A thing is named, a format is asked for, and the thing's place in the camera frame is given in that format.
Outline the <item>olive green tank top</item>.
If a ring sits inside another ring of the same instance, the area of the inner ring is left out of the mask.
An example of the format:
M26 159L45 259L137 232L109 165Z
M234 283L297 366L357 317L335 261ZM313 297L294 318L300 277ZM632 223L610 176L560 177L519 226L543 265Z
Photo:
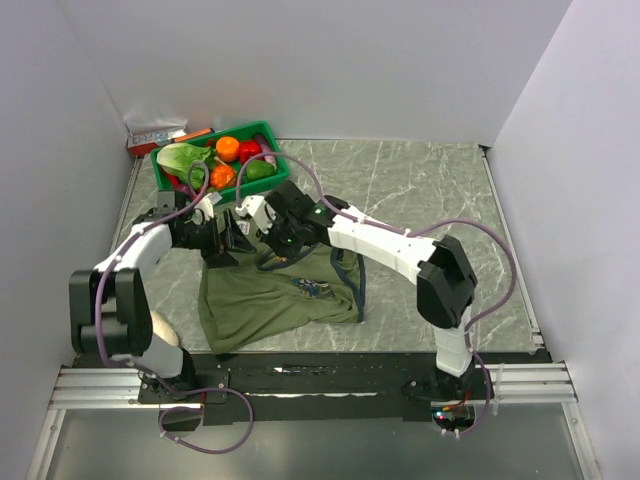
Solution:
M362 256L315 244L278 257L257 238L252 221L236 220L253 253L235 253L236 266L202 270L198 315L208 346L226 354L310 323L364 320Z

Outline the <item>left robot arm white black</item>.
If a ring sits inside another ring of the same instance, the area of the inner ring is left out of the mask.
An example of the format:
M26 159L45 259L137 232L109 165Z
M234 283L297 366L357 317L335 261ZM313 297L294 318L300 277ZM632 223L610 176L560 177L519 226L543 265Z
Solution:
M237 265L237 254L255 248L230 210L216 215L219 197L193 201L162 191L156 207L140 215L129 235L105 260L75 271L69 280L71 343L108 367L132 367L149 387L177 402L191 399L198 378L190 354L155 332L145 278L171 249L199 251L209 268Z

